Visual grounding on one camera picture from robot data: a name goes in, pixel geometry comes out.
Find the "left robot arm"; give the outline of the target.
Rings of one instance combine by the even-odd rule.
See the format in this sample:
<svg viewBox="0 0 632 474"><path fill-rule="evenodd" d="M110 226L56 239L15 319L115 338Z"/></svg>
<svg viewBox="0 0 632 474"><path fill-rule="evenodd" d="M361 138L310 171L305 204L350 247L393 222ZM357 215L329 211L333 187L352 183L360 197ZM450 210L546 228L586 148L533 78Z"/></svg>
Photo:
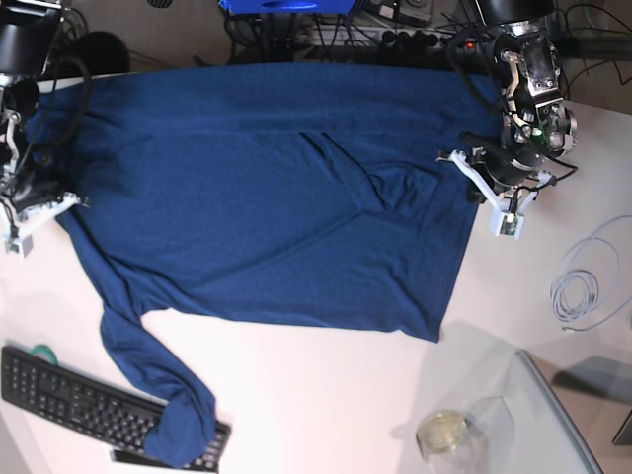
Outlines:
<svg viewBox="0 0 632 474"><path fill-rule="evenodd" d="M459 31L446 46L450 66L486 111L502 117L499 137L471 132L461 140L472 149L465 162L482 180L473 191L484 202L505 198L516 209L527 196L558 183L557 177L536 174L545 162L562 165L563 156L577 144L577 121L564 105L559 79L562 69L545 19L554 11L551 1L475 1L477 23ZM468 40L488 39L482 59L496 88L495 102L473 84L456 51Z"/></svg>

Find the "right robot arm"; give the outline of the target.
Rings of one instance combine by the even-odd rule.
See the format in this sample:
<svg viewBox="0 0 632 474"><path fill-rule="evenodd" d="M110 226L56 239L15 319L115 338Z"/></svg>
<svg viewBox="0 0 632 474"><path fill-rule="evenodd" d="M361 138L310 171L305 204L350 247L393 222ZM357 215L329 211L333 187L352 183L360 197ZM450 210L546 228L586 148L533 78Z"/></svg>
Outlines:
<svg viewBox="0 0 632 474"><path fill-rule="evenodd" d="M45 170L51 152L79 126L92 92L92 74L84 57L64 42L69 1L1 3L1 202L22 212L61 203L62 180ZM37 144L52 103L40 108L39 79L48 70L59 79L62 65L77 68L83 88L72 121L49 142Z"/></svg>

